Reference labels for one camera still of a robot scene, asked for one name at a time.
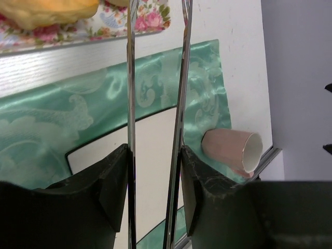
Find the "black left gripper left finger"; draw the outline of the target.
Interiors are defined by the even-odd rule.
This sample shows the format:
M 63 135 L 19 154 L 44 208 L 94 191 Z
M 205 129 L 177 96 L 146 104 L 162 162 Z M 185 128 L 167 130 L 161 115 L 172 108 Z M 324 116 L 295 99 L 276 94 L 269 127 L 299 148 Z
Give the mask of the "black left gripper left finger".
M 1 248 L 113 248 L 128 182 L 128 146 L 45 189 L 1 182 Z

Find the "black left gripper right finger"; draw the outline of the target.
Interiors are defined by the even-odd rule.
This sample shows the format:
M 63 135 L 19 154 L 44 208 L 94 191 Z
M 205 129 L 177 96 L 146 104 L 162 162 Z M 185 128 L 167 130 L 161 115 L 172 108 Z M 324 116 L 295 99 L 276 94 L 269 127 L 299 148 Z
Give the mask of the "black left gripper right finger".
M 238 184 L 181 150 L 193 248 L 331 248 L 331 182 Z

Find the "orange ring bagel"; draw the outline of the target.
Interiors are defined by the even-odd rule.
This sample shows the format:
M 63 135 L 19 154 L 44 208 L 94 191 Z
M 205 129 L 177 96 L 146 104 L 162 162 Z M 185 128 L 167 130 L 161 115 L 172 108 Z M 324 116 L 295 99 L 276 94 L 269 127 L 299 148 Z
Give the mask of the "orange ring bagel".
M 110 4 L 118 7 L 128 7 L 129 0 L 107 0 Z

